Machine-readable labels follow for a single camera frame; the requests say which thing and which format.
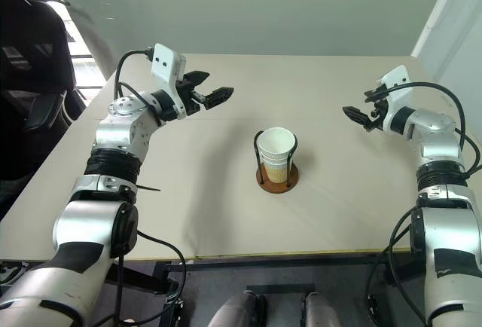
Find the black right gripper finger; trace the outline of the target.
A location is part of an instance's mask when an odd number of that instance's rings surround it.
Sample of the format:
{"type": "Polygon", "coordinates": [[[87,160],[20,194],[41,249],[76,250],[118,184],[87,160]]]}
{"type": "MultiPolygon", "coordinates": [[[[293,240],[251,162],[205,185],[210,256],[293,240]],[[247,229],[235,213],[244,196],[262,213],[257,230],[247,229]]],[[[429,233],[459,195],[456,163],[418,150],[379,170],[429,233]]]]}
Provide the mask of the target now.
{"type": "Polygon", "coordinates": [[[365,102],[377,102],[378,100],[386,98],[388,95],[386,86],[379,86],[374,90],[364,92],[365,102]]]}
{"type": "Polygon", "coordinates": [[[365,113],[361,112],[358,108],[354,106],[344,106],[342,110],[345,116],[347,116],[351,121],[354,121],[362,126],[371,125],[370,118],[365,113]]]}

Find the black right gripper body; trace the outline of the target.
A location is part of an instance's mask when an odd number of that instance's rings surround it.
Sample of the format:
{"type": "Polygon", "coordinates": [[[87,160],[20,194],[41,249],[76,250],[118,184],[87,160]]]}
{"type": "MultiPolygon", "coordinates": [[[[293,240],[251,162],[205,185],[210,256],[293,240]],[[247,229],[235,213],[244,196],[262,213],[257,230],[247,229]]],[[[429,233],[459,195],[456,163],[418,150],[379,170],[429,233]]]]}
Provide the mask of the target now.
{"type": "Polygon", "coordinates": [[[385,121],[389,108],[389,103],[386,97],[367,95],[365,102],[372,102],[374,104],[374,109],[366,116],[364,125],[365,130],[368,132],[375,129],[383,130],[383,122],[385,121]]]}

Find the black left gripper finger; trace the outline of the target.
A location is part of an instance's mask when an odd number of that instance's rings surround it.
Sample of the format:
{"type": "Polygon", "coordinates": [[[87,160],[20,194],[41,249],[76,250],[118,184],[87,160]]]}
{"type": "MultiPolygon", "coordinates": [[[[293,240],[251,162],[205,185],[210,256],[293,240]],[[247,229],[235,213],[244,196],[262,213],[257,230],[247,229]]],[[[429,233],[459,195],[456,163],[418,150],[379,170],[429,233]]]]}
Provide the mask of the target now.
{"type": "Polygon", "coordinates": [[[214,108],[226,101],[233,95],[234,89],[232,87],[220,87],[213,90],[209,95],[204,96],[203,105],[205,110],[214,108]]]}
{"type": "Polygon", "coordinates": [[[184,74],[183,81],[190,85],[197,86],[202,84],[210,74],[204,71],[191,71],[184,74]]]}

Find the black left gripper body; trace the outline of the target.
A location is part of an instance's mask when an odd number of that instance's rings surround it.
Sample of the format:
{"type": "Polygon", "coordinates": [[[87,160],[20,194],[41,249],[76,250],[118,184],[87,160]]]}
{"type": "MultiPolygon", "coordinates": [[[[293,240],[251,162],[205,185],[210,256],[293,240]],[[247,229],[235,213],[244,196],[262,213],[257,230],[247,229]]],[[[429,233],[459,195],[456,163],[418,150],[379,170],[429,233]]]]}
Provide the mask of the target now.
{"type": "Polygon", "coordinates": [[[194,88],[202,83],[203,80],[191,80],[183,77],[183,79],[176,84],[176,90],[184,104],[187,114],[194,114],[200,110],[200,105],[195,101],[193,92],[194,88]]]}

